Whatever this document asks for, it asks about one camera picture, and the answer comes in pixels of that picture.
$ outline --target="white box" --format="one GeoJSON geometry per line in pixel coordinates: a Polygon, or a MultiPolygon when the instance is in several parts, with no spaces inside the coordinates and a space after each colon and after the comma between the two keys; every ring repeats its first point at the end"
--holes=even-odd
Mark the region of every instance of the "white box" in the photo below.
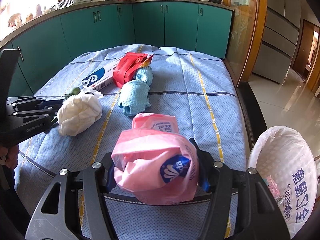
{"type": "Polygon", "coordinates": [[[101,90],[106,85],[110,84],[113,79],[113,71],[120,62],[121,58],[106,64],[102,68],[93,72],[90,76],[87,76],[82,80],[82,84],[90,89],[101,90]]]}

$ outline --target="countertop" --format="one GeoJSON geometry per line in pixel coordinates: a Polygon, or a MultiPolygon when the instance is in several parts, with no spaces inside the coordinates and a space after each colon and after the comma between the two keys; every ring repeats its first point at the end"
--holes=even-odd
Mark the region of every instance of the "countertop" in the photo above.
{"type": "Polygon", "coordinates": [[[99,2],[81,3],[81,4],[71,5],[69,7],[66,7],[66,8],[63,8],[63,9],[59,9],[57,11],[49,12],[47,14],[43,14],[43,15],[40,15],[40,16],[38,16],[36,18],[33,18],[32,20],[26,22],[21,27],[17,28],[12,33],[7,35],[3,40],[1,40],[0,41],[0,49],[1,49],[1,47],[3,47],[4,45],[9,43],[10,41],[15,39],[16,37],[18,37],[23,32],[25,32],[28,29],[40,24],[41,22],[44,22],[44,21],[46,21],[46,20],[48,20],[50,18],[54,18],[56,16],[59,16],[59,15],[62,15],[62,14],[65,14],[65,13],[68,13],[68,12],[71,12],[71,11],[80,10],[80,9],[89,8],[89,7],[107,5],[107,4],[139,3],[139,2],[151,2],[151,1],[152,2],[154,2],[154,1],[191,2],[191,3],[198,3],[198,4],[205,4],[205,5],[211,5],[211,6],[215,6],[215,7],[220,7],[220,8],[224,8],[224,9],[230,10],[230,11],[234,10],[233,8],[231,8],[229,6],[226,6],[226,5],[213,3],[213,2],[204,2],[204,1],[199,1],[199,0],[133,0],[133,1],[117,1],[117,0],[113,0],[113,1],[99,1],[99,2]]]}

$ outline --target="metal handle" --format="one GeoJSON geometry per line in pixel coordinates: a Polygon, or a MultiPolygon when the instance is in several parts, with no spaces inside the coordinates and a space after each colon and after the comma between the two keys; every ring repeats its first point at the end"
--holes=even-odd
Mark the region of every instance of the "metal handle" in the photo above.
{"type": "Polygon", "coordinates": [[[21,52],[20,52],[20,57],[21,57],[21,61],[24,62],[24,59],[23,59],[23,56],[22,56],[21,52]]]}

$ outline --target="white plastic bag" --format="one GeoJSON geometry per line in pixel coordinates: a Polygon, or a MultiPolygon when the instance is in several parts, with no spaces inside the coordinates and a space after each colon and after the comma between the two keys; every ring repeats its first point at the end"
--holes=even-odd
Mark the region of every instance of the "white plastic bag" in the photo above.
{"type": "Polygon", "coordinates": [[[294,129],[271,127],[254,145],[249,167],[277,183],[285,198],[279,208],[292,238],[309,218],[316,199],[316,165],[308,144],[294,129]]]}
{"type": "Polygon", "coordinates": [[[57,114],[59,133],[76,136],[99,120],[102,116],[99,98],[102,97],[96,90],[83,88],[78,95],[65,100],[57,114]]]}

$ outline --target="green cabinet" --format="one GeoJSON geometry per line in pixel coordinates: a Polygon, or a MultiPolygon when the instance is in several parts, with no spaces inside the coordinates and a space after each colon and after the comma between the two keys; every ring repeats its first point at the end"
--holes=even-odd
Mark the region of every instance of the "green cabinet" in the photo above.
{"type": "Polygon", "coordinates": [[[132,4],[118,4],[121,45],[135,44],[132,4]]]}
{"type": "Polygon", "coordinates": [[[163,47],[164,2],[141,2],[132,6],[136,43],[163,47]]]}
{"type": "Polygon", "coordinates": [[[12,45],[22,50],[18,63],[33,93],[71,61],[60,17],[33,27],[13,40],[12,45]]]}
{"type": "MultiPolygon", "coordinates": [[[[13,49],[12,43],[7,44],[2,49],[13,49]]],[[[19,64],[17,64],[10,83],[8,97],[21,97],[32,95],[33,93],[21,72],[20,66],[19,64]]]]}
{"type": "Polygon", "coordinates": [[[102,49],[109,49],[121,45],[117,5],[98,6],[94,7],[94,10],[97,15],[95,30],[100,39],[102,49]]]}
{"type": "Polygon", "coordinates": [[[196,50],[198,4],[165,2],[164,45],[185,50],[196,50]]]}
{"type": "Polygon", "coordinates": [[[89,51],[102,50],[98,14],[95,8],[73,11],[60,16],[71,59],[89,51]]]}
{"type": "Polygon", "coordinates": [[[232,11],[199,4],[196,51],[225,58],[232,11]]]}

